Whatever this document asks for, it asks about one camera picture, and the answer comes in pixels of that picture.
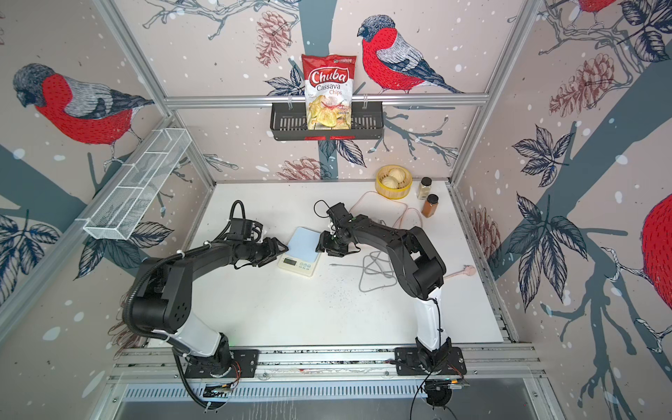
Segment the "blue white electronic scale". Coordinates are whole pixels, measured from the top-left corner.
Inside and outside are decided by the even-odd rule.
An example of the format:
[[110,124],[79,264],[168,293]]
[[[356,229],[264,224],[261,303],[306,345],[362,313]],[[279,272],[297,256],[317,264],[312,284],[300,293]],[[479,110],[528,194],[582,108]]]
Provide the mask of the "blue white electronic scale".
[[278,261],[278,268],[311,278],[320,259],[320,253],[316,250],[319,241],[319,232],[298,227],[290,238],[288,251]]

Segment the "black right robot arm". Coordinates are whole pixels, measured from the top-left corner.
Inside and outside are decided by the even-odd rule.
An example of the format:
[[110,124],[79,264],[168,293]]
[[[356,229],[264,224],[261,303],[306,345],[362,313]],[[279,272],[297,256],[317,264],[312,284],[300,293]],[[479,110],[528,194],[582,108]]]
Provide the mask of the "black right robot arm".
[[374,222],[367,215],[354,216],[339,202],[327,208],[331,229],[320,235],[316,251],[345,257],[367,245],[385,253],[397,283],[414,299],[416,350],[427,376],[446,365],[451,339],[445,335],[440,309],[446,265],[421,227],[396,229]]

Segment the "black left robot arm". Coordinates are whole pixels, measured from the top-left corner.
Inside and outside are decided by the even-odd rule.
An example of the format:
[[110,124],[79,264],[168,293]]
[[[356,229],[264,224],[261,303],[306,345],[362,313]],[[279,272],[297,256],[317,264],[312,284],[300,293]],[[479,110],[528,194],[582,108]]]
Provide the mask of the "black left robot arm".
[[242,201],[235,201],[227,226],[215,239],[141,263],[122,311],[122,321],[133,334],[171,346],[187,395],[206,413],[226,404],[202,399],[187,381],[183,365],[215,378],[233,374],[234,380],[224,386],[227,391],[240,383],[243,368],[230,350],[229,338],[192,313],[193,285],[198,278],[229,265],[239,270],[241,261],[243,267],[261,268],[289,250],[277,238],[263,237],[263,228],[262,223],[246,217]]

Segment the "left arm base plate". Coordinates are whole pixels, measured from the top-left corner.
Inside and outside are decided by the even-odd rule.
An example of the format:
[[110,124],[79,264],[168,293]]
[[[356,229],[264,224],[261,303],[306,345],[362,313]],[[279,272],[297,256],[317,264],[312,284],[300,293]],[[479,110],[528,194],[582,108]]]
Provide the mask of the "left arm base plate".
[[187,357],[185,378],[228,379],[253,378],[257,370],[258,349],[223,350],[210,357]]

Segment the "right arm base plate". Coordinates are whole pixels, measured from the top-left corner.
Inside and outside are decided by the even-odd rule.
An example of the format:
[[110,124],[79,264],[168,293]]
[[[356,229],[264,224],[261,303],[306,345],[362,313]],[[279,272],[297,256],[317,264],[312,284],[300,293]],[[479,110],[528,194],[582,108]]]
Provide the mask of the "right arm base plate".
[[428,352],[420,348],[402,346],[394,349],[393,362],[399,376],[465,376],[467,366],[462,350],[456,346],[442,346]]

